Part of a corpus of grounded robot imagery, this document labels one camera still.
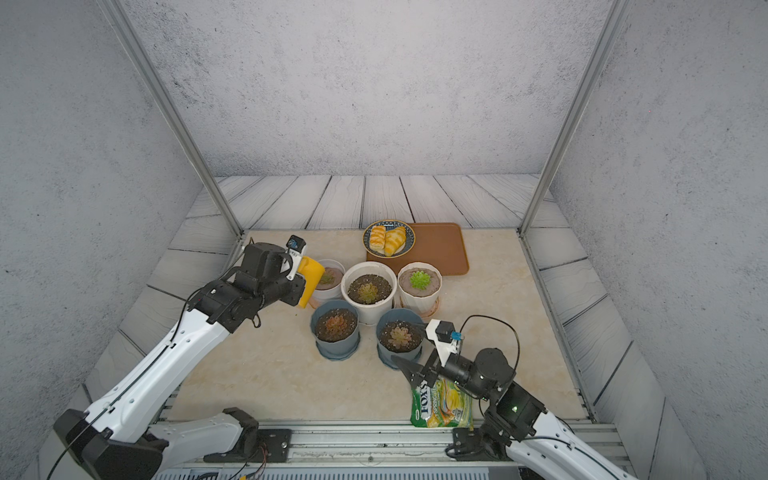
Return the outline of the blue pot pink succulent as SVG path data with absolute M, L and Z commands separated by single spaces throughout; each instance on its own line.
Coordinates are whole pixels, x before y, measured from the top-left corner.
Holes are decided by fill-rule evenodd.
M 394 360 L 417 362 L 426 338 L 426 324 L 415 312 L 405 308 L 389 310 L 376 325 L 377 354 L 382 363 L 397 370 Z

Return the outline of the yellow watering can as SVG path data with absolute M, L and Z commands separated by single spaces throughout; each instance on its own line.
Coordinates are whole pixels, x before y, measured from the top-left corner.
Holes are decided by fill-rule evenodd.
M 318 261 L 308 257 L 303 256 L 299 267 L 297 269 L 297 273 L 301 275 L 305 281 L 304 291 L 302 293 L 302 296 L 298 302 L 299 308 L 305 308 L 307 304 L 309 303 L 309 299 L 313 295 L 314 291 L 317 288 L 317 285 L 319 284 L 322 276 L 324 275 L 325 268 L 322 264 L 320 264 Z

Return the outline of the white pot pink-green succulent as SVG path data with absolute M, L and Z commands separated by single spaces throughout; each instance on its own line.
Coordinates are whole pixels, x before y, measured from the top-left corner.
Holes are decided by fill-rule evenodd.
M 345 267 L 333 259 L 321 259 L 319 263 L 324 267 L 324 273 L 309 301 L 313 308 L 329 300 L 342 298 L 341 281 L 345 274 Z

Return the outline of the blue pot red succulent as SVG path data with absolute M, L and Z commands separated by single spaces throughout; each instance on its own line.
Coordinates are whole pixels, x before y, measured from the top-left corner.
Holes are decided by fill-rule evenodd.
M 344 300 L 319 306 L 311 316 L 310 330 L 320 355 L 332 361 L 348 359 L 361 340 L 357 309 Z

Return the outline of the white pot bright green succulent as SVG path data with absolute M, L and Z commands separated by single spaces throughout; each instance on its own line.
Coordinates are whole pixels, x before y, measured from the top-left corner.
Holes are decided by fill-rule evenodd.
M 424 262 L 409 263 L 398 273 L 399 304 L 417 315 L 428 311 L 440 300 L 442 285 L 442 275 L 436 267 Z

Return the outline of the large white pot dark soil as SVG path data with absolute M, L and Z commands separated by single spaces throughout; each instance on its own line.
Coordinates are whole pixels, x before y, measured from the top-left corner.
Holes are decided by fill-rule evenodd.
M 375 326 L 393 307 L 396 275 L 382 263 L 362 262 L 343 275 L 341 291 L 343 298 L 357 310 L 359 322 Z

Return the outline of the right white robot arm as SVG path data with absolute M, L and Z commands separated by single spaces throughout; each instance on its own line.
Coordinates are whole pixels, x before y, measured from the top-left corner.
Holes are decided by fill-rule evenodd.
M 463 392 L 489 402 L 479 428 L 455 428 L 445 449 L 457 461 L 508 458 L 545 479 L 631 479 L 633 476 L 581 440 L 532 394 L 514 382 L 514 369 L 496 348 L 473 361 L 451 353 L 445 364 L 432 353 L 420 365 L 393 362 L 413 387 L 449 380 Z

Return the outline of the green Fox's candy bag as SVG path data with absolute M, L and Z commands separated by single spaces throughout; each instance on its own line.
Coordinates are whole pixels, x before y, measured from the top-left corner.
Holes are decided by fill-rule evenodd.
M 425 381 L 411 390 L 410 422 L 417 428 L 471 428 L 473 401 L 453 382 L 437 379 L 433 386 Z

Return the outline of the brown wooden tray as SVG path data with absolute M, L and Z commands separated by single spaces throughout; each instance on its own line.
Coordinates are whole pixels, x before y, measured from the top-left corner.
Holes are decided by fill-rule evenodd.
M 398 273 L 412 262 L 429 263 L 443 276 L 459 276 L 469 272 L 470 265 L 461 227 L 456 223 L 411 223 L 416 243 L 405 255 L 377 258 L 366 251 L 366 260 L 379 262 Z

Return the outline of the right striped bread roll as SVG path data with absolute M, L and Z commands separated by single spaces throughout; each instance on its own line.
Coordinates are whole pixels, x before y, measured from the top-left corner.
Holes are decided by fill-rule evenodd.
M 385 233 L 384 253 L 387 257 L 393 256 L 405 244 L 407 231 L 404 226 L 398 226 Z

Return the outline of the front aluminium rail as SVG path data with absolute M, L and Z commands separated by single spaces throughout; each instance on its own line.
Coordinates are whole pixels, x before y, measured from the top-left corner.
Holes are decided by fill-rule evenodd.
M 448 428 L 416 428 L 406 421 L 266 422 L 265 429 L 292 432 L 284 463 L 260 460 L 205 463 L 195 460 L 165 470 L 157 479 L 519 479 L 513 461 L 458 462 L 445 454 Z

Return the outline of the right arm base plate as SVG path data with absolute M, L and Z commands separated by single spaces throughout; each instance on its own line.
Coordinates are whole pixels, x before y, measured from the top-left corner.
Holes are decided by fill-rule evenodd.
M 459 462 L 509 461 L 503 444 L 475 428 L 453 428 L 452 443 L 444 449 L 444 453 Z

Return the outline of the left aluminium frame post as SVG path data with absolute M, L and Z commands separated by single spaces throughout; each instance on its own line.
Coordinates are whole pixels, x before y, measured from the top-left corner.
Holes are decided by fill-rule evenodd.
M 196 145 L 187 125 L 160 78 L 155 66 L 147 54 L 142 42 L 134 30 L 123 6 L 116 0 L 99 0 L 98 5 L 113 28 L 120 44 L 129 60 L 148 88 L 156 106 L 166 121 L 168 127 L 181 146 L 187 160 L 191 164 L 204 189 L 210 195 L 214 205 L 224 217 L 233 235 L 241 239 L 244 228 L 237 220 L 229 202 L 206 164 L 200 149 Z

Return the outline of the aluminium frame post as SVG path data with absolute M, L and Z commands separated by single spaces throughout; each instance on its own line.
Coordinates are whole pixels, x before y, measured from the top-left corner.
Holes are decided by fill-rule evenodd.
M 610 52 L 620 34 L 623 22 L 630 9 L 631 1 L 615 0 L 608 11 L 603 28 L 598 36 L 597 43 L 587 62 L 583 75 L 578 84 L 570 107 L 558 132 L 554 145 L 540 173 L 538 183 L 533 192 L 531 201 L 525 211 L 522 223 L 518 229 L 521 238 L 527 236 L 533 227 L 535 217 L 544 201 L 547 190 L 562 164 L 568 145 L 576 132 L 579 121 L 588 105 L 590 96 L 596 87 L 600 75 L 610 56 Z
M 99 0 L 98 5 L 113 28 L 120 44 L 129 60 L 148 88 L 156 106 L 166 121 L 168 127 L 181 146 L 187 160 L 191 164 L 204 189 L 210 195 L 214 205 L 224 217 L 233 235 L 241 239 L 244 228 L 237 220 L 229 202 L 206 164 L 200 149 L 196 145 L 187 125 L 160 78 L 155 66 L 147 54 L 142 42 L 134 30 L 123 6 L 116 0 Z

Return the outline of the right aluminium frame post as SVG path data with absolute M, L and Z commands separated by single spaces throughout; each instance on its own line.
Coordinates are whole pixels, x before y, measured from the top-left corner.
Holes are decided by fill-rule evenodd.
M 535 217 L 544 201 L 547 190 L 562 164 L 568 145 L 576 132 L 579 121 L 588 105 L 590 96 L 596 87 L 600 75 L 610 56 L 610 52 L 620 34 L 623 22 L 630 9 L 631 1 L 615 0 L 608 11 L 603 28 L 598 36 L 597 43 L 587 62 L 583 75 L 578 84 L 570 107 L 558 132 L 554 145 L 540 173 L 538 183 L 533 192 L 531 201 L 525 211 L 522 223 L 518 229 L 521 238 L 527 236 L 533 227 Z

